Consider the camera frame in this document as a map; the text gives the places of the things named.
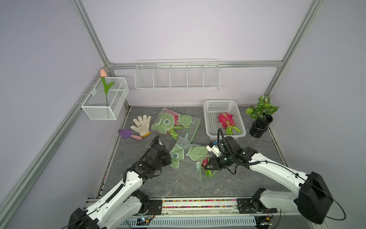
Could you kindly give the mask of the zip-top bag green print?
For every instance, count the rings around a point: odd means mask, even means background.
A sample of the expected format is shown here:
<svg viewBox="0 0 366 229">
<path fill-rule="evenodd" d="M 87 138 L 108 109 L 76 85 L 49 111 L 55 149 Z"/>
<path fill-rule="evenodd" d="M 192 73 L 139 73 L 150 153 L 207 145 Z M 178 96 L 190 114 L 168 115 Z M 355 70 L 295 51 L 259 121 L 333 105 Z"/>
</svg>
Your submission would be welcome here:
<svg viewBox="0 0 366 229">
<path fill-rule="evenodd" d="M 185 175 L 207 180 L 217 174 L 216 171 L 211 170 L 211 166 L 208 167 L 208 170 L 204 169 L 208 160 L 214 156 L 206 147 L 192 144 L 187 139 L 179 137 L 169 153 L 170 166 Z"/>
<path fill-rule="evenodd" d="M 184 138 L 192 143 L 200 124 L 200 118 L 163 108 L 152 123 L 151 130 L 170 135 L 175 140 Z"/>
</svg>

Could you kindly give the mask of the pink dragon fruit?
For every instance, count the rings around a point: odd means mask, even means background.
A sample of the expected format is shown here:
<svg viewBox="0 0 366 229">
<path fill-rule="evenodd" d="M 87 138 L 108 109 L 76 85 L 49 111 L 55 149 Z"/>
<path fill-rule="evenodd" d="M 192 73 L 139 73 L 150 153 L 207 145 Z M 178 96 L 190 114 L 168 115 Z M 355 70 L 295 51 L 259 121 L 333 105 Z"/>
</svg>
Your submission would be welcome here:
<svg viewBox="0 0 366 229">
<path fill-rule="evenodd" d="M 206 158 L 203 160 L 201 168 L 204 170 L 207 178 L 211 178 L 214 176 L 213 167 L 209 165 L 209 159 Z"/>
<path fill-rule="evenodd" d="M 218 121 L 223 127 L 223 129 L 226 131 L 227 135 L 233 135 L 233 131 L 235 130 L 237 133 L 242 133 L 240 129 L 238 129 L 235 125 L 234 115 L 229 114 L 227 112 L 220 113 L 218 116 Z"/>
</svg>

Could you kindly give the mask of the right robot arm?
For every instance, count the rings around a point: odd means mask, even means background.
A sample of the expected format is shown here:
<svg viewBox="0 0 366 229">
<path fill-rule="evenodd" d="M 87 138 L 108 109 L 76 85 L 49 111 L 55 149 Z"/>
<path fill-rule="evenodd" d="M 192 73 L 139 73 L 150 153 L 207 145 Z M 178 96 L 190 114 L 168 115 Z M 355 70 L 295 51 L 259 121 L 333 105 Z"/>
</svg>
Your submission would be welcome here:
<svg viewBox="0 0 366 229">
<path fill-rule="evenodd" d="M 309 174 L 277 163 L 253 148 L 241 148 L 231 136 L 217 132 L 217 142 L 209 143 L 207 151 L 213 153 L 205 170 L 219 171 L 233 164 L 261 173 L 288 189 L 287 192 L 259 189 L 251 198 L 250 208 L 257 213 L 281 209 L 300 213 L 314 224 L 323 224 L 335 202 L 320 174 Z"/>
</svg>

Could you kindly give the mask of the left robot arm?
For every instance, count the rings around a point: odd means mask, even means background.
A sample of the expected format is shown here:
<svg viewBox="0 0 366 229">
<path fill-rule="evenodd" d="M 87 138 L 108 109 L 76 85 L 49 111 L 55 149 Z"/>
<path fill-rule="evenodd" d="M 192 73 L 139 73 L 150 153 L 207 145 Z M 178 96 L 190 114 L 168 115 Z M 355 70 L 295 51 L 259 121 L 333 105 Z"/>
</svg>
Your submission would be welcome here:
<svg viewBox="0 0 366 229">
<path fill-rule="evenodd" d="M 143 156 L 124 171 L 122 180 L 86 209 L 76 209 L 65 229 L 116 229 L 137 213 L 147 213 L 150 198 L 139 188 L 172 163 L 157 135 Z"/>
</svg>

